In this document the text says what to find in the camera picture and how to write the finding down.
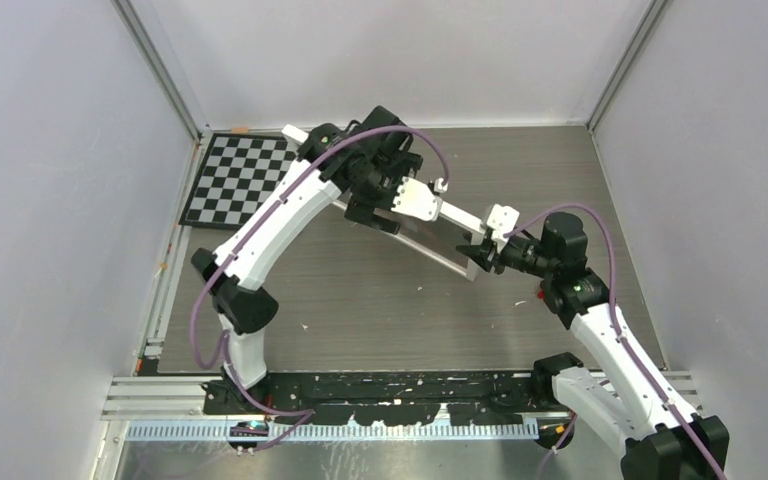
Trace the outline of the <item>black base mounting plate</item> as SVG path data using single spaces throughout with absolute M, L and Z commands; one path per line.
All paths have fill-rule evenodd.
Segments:
M 264 414 L 290 426 L 515 425 L 525 417 L 568 422 L 567 408 L 536 395 L 529 372 L 284 372 L 270 373 L 246 400 L 228 374 L 202 383 L 207 415 Z

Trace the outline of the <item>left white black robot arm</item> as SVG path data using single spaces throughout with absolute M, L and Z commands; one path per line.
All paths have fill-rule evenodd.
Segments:
M 211 300 L 223 329 L 216 353 L 200 364 L 222 360 L 228 400 L 244 414 L 258 412 L 267 398 L 265 334 L 279 303 L 265 289 L 266 277 L 308 224 L 343 195 L 346 219 L 385 234 L 399 233 L 402 217 L 429 221 L 438 214 L 435 187 L 416 178 L 423 159 L 411 147 L 420 133 L 386 108 L 345 128 L 287 124 L 281 134 L 296 157 L 278 186 L 228 240 L 191 258 L 204 280 L 193 309 Z

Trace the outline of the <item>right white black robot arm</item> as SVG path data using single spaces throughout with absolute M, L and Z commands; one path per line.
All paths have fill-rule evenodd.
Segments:
M 546 357 L 533 366 L 532 400 L 586 423 L 618 456 L 625 479 L 724 478 L 728 429 L 701 415 L 648 357 L 617 305 L 615 277 L 588 266 L 588 237 L 573 208 L 541 214 L 534 237 L 516 223 L 516 210 L 494 205 L 480 222 L 480 243 L 457 249 L 486 272 L 539 278 L 547 308 L 606 376 L 596 379 L 569 352 Z

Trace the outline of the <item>black white checkerboard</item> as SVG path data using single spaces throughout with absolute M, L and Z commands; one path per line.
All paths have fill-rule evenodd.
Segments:
M 296 148 L 275 135 L 215 133 L 179 218 L 183 226 L 236 230 L 280 184 Z

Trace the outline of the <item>aluminium rail profile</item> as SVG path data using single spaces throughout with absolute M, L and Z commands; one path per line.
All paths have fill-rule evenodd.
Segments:
M 264 442 L 277 437 L 285 442 L 433 441 L 433 440 L 531 440 L 553 437 L 553 428 L 569 423 L 558 418 L 529 415 L 515 425 L 453 426 L 436 419 L 426 426 L 310 425 L 305 417 L 279 425 L 264 414 L 207 415 L 203 411 L 202 383 L 222 374 L 117 377 L 112 381 L 102 409 L 105 420 L 129 424 L 134 440 Z

